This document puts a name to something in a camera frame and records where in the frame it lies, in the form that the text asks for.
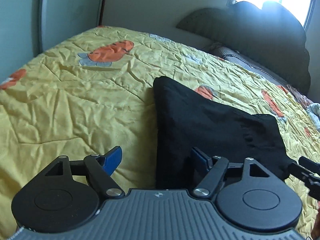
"quilted bedspread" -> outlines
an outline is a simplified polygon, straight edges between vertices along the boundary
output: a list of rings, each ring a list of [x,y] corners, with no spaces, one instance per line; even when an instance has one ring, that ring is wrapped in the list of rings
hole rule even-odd
[[[154,187],[152,84],[163,75],[209,100],[250,114],[273,114],[287,154],[320,162],[319,132],[290,93],[239,65],[169,39],[97,27],[34,58],[1,85],[1,239],[16,229],[10,207],[14,195],[59,155],[80,160],[119,145],[123,160],[113,179],[125,191]],[[297,230],[308,236],[317,203],[302,182],[290,177],[286,183],[303,201]]]

